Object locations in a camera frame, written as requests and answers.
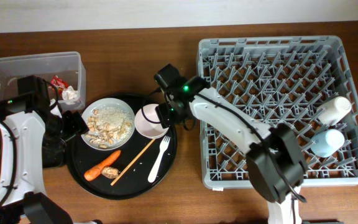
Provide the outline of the rice and peanut scraps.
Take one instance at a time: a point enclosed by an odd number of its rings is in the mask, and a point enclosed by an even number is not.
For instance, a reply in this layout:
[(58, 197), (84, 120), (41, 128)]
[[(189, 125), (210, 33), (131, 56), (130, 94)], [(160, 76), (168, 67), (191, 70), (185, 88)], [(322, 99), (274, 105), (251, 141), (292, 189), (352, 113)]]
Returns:
[(85, 116), (89, 131), (83, 135), (91, 147), (100, 150), (115, 149), (133, 134), (133, 120), (128, 111), (115, 107), (91, 110)]

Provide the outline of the light blue cup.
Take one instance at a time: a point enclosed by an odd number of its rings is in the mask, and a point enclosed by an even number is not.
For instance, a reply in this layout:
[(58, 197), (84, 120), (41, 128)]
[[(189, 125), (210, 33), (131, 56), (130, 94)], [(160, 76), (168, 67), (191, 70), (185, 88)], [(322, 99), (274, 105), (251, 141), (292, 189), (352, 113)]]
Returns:
[(329, 129), (319, 133), (311, 139), (312, 152), (319, 157), (329, 157), (344, 145), (344, 135), (337, 129)]

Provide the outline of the red snack wrapper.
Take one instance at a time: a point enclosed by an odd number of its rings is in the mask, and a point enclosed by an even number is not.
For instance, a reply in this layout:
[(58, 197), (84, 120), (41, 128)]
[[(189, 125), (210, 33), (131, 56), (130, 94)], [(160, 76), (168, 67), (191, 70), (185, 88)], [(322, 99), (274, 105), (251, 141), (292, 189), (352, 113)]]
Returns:
[(69, 87), (69, 84), (59, 78), (57, 75), (54, 75), (50, 83), (55, 86), (58, 90), (58, 93), (61, 95), (64, 90)]

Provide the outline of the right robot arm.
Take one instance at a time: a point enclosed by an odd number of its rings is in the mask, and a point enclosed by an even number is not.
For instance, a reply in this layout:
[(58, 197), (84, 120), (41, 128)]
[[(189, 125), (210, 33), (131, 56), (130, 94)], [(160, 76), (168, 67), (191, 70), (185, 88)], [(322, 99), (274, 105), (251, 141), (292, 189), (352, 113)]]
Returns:
[(192, 119), (210, 124), (246, 156), (249, 180), (268, 205), (269, 223), (301, 223), (299, 204), (308, 165), (294, 131), (272, 127), (228, 102), (201, 77), (187, 79), (168, 64), (154, 75), (164, 103), (156, 107), (164, 128)]

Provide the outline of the white plastic fork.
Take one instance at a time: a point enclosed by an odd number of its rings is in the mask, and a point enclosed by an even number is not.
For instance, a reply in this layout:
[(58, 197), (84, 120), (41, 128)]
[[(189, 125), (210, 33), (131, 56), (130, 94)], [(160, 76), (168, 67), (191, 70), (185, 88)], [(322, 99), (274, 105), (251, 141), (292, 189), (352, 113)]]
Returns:
[(162, 161), (163, 154), (168, 149), (169, 144), (170, 144), (170, 137), (164, 136), (160, 145), (159, 145), (158, 156), (153, 164), (153, 167), (152, 167), (152, 169), (149, 173), (148, 179), (147, 179), (150, 183), (154, 182), (155, 179), (157, 178), (157, 174), (158, 174), (158, 170), (159, 170), (159, 167), (160, 167), (160, 164)]

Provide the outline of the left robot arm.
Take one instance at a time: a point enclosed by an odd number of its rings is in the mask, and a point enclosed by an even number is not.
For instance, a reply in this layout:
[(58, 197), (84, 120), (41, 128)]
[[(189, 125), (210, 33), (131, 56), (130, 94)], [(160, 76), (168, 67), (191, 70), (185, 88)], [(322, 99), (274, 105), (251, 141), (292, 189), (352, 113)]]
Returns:
[(0, 223), (72, 223), (49, 199), (43, 178), (42, 146), (67, 142), (89, 129), (78, 112), (51, 103), (51, 83), (34, 75), (17, 81), (18, 96), (0, 101)]

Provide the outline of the wooden chopstick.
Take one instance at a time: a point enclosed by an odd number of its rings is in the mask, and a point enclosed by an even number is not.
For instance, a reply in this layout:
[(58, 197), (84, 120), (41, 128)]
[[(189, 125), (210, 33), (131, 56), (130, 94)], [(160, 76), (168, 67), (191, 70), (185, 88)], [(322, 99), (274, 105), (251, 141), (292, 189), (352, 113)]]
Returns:
[(143, 150), (141, 150), (138, 155), (135, 156), (135, 158), (133, 158), (133, 160), (129, 163), (128, 166), (126, 166), (126, 168), (118, 175), (118, 177), (116, 177), (112, 182), (111, 182), (111, 186), (114, 186), (118, 180), (124, 176), (124, 174), (135, 164), (135, 162), (143, 155), (143, 153), (154, 143), (155, 139), (152, 139), (144, 148)]

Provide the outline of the pink bowl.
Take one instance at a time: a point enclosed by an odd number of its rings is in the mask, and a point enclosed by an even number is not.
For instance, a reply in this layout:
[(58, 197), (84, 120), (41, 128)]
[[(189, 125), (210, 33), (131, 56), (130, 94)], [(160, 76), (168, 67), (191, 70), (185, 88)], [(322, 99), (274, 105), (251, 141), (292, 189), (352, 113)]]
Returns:
[(155, 111), (158, 104), (148, 104), (139, 110), (135, 115), (135, 128), (138, 133), (149, 139), (158, 139), (168, 132), (168, 128), (162, 128), (161, 124), (154, 124), (147, 121), (142, 114), (142, 111), (146, 117), (151, 121), (158, 121), (157, 112)]

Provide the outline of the white tissue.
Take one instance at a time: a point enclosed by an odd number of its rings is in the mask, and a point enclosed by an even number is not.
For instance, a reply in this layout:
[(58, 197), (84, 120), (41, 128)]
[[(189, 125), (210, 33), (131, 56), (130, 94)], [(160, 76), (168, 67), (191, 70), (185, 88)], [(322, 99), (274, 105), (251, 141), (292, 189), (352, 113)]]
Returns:
[(78, 96), (78, 91), (72, 86), (68, 86), (62, 91), (63, 100), (74, 100)]

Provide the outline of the small white cup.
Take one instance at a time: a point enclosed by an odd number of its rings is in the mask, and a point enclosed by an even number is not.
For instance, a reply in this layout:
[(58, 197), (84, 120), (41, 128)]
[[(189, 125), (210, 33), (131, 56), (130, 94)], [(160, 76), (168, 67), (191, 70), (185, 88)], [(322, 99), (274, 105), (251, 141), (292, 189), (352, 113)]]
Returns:
[(323, 124), (334, 126), (351, 111), (351, 108), (351, 102), (347, 98), (338, 96), (317, 108), (317, 111), (320, 111), (318, 119)]

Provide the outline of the orange carrot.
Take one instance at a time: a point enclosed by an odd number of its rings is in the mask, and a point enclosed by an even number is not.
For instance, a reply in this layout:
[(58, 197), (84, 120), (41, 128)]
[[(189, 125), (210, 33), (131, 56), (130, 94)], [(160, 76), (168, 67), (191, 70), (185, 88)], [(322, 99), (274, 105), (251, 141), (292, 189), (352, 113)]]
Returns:
[(99, 164), (95, 165), (94, 167), (92, 167), (91, 169), (87, 170), (84, 174), (84, 178), (87, 181), (92, 181), (95, 178), (97, 178), (100, 174), (101, 171), (107, 167), (110, 166), (111, 164), (113, 164), (118, 157), (120, 156), (121, 151), (115, 151), (114, 153), (112, 153), (109, 157), (107, 157), (105, 160), (103, 160), (102, 162), (100, 162)]

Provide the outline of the grey plate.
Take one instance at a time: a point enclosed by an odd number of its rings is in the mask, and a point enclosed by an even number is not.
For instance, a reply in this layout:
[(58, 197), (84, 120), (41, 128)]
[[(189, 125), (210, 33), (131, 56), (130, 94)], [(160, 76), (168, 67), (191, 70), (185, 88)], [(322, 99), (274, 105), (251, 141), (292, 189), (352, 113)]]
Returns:
[(133, 135), (134, 112), (126, 102), (103, 98), (90, 104), (82, 113), (88, 131), (82, 140), (93, 149), (107, 151), (123, 146)]

